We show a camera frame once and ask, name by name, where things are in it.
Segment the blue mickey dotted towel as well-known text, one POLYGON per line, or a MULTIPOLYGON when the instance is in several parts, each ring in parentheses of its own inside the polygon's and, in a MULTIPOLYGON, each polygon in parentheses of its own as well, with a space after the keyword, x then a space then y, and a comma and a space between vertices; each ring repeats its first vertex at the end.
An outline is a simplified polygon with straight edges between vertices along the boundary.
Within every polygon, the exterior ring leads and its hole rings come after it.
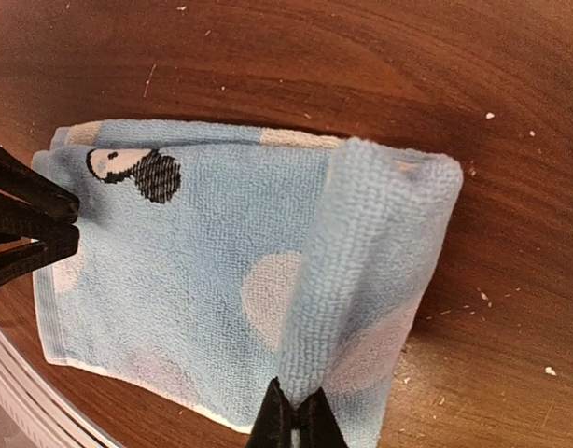
POLYGON ((46 361, 247 433, 271 379, 323 389, 377 445, 393 371, 463 184, 444 154, 171 120, 59 129, 34 169, 80 201, 33 275, 46 361))

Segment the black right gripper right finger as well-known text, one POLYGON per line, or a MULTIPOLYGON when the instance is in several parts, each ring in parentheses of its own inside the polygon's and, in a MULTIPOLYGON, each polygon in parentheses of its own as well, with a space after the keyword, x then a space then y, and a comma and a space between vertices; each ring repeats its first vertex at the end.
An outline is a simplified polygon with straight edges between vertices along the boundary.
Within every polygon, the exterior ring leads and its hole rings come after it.
POLYGON ((298 408, 300 447, 346 448, 338 423, 322 387, 298 408))

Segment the front aluminium rail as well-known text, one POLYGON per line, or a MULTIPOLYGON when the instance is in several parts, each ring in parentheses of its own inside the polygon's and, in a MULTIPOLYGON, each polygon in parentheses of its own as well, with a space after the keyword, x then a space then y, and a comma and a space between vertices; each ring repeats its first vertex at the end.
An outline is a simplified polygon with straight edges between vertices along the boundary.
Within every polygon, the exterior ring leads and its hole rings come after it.
POLYGON ((0 407, 33 447, 120 447, 46 381, 0 329, 0 407))

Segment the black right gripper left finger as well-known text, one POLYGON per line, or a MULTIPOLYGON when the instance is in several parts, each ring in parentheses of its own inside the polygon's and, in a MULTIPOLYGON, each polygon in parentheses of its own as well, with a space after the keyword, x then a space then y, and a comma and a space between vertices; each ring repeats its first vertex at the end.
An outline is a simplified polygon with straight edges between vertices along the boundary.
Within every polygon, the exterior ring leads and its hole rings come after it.
POLYGON ((295 415, 278 378, 271 379, 246 448, 290 448, 295 415))

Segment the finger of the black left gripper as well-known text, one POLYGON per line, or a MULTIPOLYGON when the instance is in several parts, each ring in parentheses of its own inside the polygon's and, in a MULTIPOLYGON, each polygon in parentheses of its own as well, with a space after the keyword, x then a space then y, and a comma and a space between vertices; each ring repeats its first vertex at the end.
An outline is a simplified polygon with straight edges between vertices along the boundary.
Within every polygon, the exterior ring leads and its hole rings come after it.
POLYGON ((79 199, 25 166, 0 146, 0 190, 66 223, 77 221, 79 199))
POLYGON ((29 243, 0 251, 0 287, 27 273, 76 254, 79 242, 77 206, 62 212, 0 195, 0 245, 28 238, 29 243))

